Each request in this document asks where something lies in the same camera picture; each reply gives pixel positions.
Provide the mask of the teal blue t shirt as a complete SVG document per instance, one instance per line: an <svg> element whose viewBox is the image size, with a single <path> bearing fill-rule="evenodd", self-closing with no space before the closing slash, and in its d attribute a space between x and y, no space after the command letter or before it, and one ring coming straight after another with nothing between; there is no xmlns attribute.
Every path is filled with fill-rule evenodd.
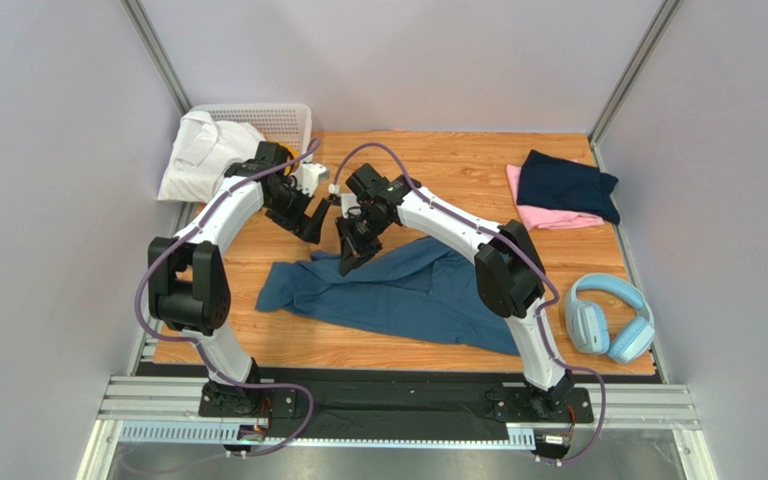
<svg viewBox="0 0 768 480"><path fill-rule="evenodd" d="M326 323L440 344L516 355L502 318L480 300L474 266L424 237L342 276L340 257L317 250L307 260L276 262L255 308L286 310Z"/></svg>

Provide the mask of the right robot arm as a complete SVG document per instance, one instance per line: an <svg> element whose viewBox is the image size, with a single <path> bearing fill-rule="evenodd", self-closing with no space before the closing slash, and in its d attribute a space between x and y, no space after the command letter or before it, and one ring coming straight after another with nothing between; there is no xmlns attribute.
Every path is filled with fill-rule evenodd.
<svg viewBox="0 0 768 480"><path fill-rule="evenodd" d="M480 300L511 332L530 391L527 407L542 420L574 415L580 403L572 396L572 370L564 366L546 319L547 276L526 228L470 215L408 176L389 180L369 164L356 170L347 186L347 191L335 183L328 187L342 208L336 220L339 273L371 261L382 249L380 235L392 225L448 246L474 266Z"/></svg>

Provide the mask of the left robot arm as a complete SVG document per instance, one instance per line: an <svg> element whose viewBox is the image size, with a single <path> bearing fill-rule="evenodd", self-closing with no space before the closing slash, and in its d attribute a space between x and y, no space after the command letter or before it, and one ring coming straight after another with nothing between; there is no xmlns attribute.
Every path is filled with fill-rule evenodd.
<svg viewBox="0 0 768 480"><path fill-rule="evenodd" d="M259 211L300 240L316 244L329 208L321 201L306 210L318 186L329 177L313 163L318 148L294 156L285 146L261 142L254 156L230 164L217 193L195 219L171 238L157 237L148 247L148 271L139 299L149 314L172 331L170 341L197 351L208 371L199 413L203 417L265 414L266 390L259 367L228 325L232 295L224 254L247 221Z"/></svg>

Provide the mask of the orange t shirt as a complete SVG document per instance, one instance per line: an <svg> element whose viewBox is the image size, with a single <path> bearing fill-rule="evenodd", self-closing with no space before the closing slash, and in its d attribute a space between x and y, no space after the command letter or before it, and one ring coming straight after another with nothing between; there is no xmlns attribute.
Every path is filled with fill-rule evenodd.
<svg viewBox="0 0 768 480"><path fill-rule="evenodd" d="M284 147L287 151L287 166L289 169L294 169L296 165L300 162L300 156L301 153L297 148L292 147L291 145L287 143L280 142L280 146Z"/></svg>

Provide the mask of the white plastic laundry basket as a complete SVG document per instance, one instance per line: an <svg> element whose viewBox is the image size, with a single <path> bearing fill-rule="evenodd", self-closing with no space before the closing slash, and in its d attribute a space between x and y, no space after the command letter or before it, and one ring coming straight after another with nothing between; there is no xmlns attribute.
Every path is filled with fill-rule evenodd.
<svg viewBox="0 0 768 480"><path fill-rule="evenodd" d="M191 111L208 112L214 120L249 123L268 141L280 143L296 155L311 139L312 110L301 103L203 104Z"/></svg>

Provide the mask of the white t shirt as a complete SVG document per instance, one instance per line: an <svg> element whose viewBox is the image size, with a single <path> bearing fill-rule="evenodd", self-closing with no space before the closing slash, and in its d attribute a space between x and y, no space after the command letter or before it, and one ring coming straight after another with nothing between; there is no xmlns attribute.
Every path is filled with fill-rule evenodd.
<svg viewBox="0 0 768 480"><path fill-rule="evenodd" d="M251 124L190 111L180 120L157 194L160 202L207 203L235 162L254 157L265 137Z"/></svg>

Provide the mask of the pink folded t shirt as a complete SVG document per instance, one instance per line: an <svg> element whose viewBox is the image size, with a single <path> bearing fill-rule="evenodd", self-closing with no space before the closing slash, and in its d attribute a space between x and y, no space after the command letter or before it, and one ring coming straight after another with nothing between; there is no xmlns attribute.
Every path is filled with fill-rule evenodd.
<svg viewBox="0 0 768 480"><path fill-rule="evenodd" d="M571 185L565 173L559 176L552 167L509 164L505 174L514 207L528 230L572 230L605 223L599 215L562 209L563 201L554 194Z"/></svg>

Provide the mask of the navy folded t shirt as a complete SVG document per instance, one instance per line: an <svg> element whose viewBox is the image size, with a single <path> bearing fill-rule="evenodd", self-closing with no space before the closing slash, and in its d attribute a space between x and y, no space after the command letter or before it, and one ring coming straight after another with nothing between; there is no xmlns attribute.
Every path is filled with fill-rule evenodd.
<svg viewBox="0 0 768 480"><path fill-rule="evenodd" d="M618 225L621 216L611 198L618 183L617 177L597 167L532 150L516 182L516 202L596 215Z"/></svg>

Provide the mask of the left aluminium frame post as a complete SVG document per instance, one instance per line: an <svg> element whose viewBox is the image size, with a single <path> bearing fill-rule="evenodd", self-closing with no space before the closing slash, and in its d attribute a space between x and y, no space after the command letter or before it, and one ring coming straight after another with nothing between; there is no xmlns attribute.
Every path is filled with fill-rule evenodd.
<svg viewBox="0 0 768 480"><path fill-rule="evenodd" d="M121 0L120 3L168 90L175 107L180 114L187 113L192 107L191 101L143 2Z"/></svg>

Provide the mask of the aluminium frame post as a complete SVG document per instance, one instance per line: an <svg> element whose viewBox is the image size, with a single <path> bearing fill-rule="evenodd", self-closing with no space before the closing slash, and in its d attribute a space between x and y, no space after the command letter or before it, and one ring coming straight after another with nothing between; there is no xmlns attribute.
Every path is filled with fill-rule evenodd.
<svg viewBox="0 0 768 480"><path fill-rule="evenodd" d="M660 2L620 79L588 134L589 144L592 148L596 148L602 142L614 119L620 112L624 101L633 89L635 82L658 48L661 39L683 4L684 1L682 0L664 0Z"/></svg>
<svg viewBox="0 0 768 480"><path fill-rule="evenodd" d="M192 107L191 101L143 2L121 0L120 3L168 90L175 107L180 114L187 113Z"/></svg>

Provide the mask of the right aluminium frame post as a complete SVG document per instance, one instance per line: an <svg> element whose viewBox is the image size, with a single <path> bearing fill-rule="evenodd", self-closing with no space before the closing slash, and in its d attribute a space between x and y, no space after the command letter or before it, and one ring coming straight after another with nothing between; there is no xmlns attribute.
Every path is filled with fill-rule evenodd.
<svg viewBox="0 0 768 480"><path fill-rule="evenodd" d="M683 4L684 1L682 0L664 0L660 2L620 79L588 134L589 144L592 148L596 148L602 142L614 119L620 112L624 101L633 89L635 82L658 48L661 39Z"/></svg>

